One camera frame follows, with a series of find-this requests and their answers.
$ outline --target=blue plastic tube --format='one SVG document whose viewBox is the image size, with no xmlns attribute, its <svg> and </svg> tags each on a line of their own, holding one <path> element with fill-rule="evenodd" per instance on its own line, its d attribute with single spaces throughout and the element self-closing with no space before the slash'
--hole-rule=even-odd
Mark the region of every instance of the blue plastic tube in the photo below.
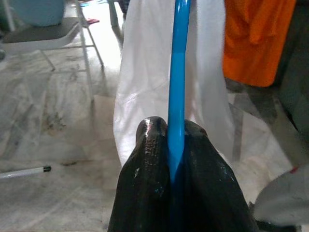
<svg viewBox="0 0 309 232">
<path fill-rule="evenodd" d="M 191 0 L 176 0 L 169 81 L 169 171 L 173 184 L 184 148 L 185 51 Z"/>
</svg>

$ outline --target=red spot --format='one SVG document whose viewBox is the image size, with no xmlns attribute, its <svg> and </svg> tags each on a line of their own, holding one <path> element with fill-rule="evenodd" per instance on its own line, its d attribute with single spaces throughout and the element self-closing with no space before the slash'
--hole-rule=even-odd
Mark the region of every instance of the red spot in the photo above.
<svg viewBox="0 0 309 232">
<path fill-rule="evenodd" d="M 294 174 L 294 173 L 296 173 L 296 171 L 299 169 L 299 167 L 295 167 L 295 168 L 293 168 L 291 171 L 290 171 L 290 173 L 291 174 Z"/>
</svg>

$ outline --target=orange cloth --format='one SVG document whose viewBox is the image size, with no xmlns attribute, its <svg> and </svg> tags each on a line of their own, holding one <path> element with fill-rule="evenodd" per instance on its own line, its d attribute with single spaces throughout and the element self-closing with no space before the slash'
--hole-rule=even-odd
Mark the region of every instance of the orange cloth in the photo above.
<svg viewBox="0 0 309 232">
<path fill-rule="evenodd" d="M 296 0 L 225 0 L 225 77 L 273 84 Z"/>
</svg>

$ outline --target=chair seat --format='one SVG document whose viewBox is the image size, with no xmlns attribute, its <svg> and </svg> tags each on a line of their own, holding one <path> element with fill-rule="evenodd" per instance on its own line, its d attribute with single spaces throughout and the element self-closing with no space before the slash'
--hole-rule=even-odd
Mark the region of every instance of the chair seat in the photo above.
<svg viewBox="0 0 309 232">
<path fill-rule="evenodd" d="M 63 18 L 61 24 L 55 26 L 23 26 L 3 38 L 3 49 L 14 54 L 59 48 L 69 44 L 78 32 L 77 17 Z"/>
</svg>

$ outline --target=white fabric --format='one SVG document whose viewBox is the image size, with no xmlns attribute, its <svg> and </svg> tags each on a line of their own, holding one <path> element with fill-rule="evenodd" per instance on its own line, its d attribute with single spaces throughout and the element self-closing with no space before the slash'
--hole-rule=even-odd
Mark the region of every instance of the white fabric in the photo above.
<svg viewBox="0 0 309 232">
<path fill-rule="evenodd" d="M 167 122 L 174 0 L 131 0 L 125 24 L 114 135 L 121 164 L 135 146 L 141 120 Z M 222 71 L 223 0 L 192 0 L 186 55 L 186 118 L 231 159 L 234 126 Z"/>
</svg>

